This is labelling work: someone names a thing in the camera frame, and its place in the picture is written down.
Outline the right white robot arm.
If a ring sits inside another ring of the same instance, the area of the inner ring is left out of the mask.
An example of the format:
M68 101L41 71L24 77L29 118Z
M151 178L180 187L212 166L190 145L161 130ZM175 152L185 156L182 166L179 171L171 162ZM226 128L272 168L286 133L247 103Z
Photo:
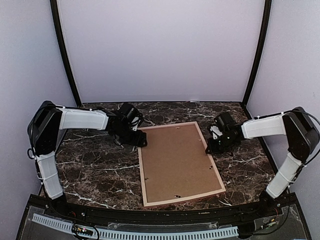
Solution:
M209 155L222 154L244 140L268 139L272 157L284 157L276 161L277 172L264 191L272 199L294 184L320 153L320 121L301 106L243 122L224 112L207 129L211 136L205 152Z

